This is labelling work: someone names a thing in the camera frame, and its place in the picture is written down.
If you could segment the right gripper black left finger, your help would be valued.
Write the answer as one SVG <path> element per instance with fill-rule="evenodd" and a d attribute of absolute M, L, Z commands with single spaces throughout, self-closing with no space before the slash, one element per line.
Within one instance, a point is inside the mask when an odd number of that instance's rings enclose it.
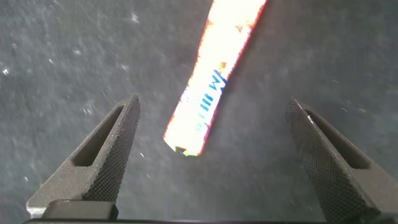
<path fill-rule="evenodd" d="M 116 203 L 140 118 L 139 97 L 122 100 L 26 203 L 42 218 L 55 200 Z"/>

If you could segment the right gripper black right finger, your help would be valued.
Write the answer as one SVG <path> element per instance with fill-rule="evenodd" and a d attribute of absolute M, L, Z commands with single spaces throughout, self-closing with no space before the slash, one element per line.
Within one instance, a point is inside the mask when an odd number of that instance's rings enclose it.
<path fill-rule="evenodd" d="M 397 179 L 308 105 L 292 98 L 286 118 L 328 223 L 397 222 Z"/>

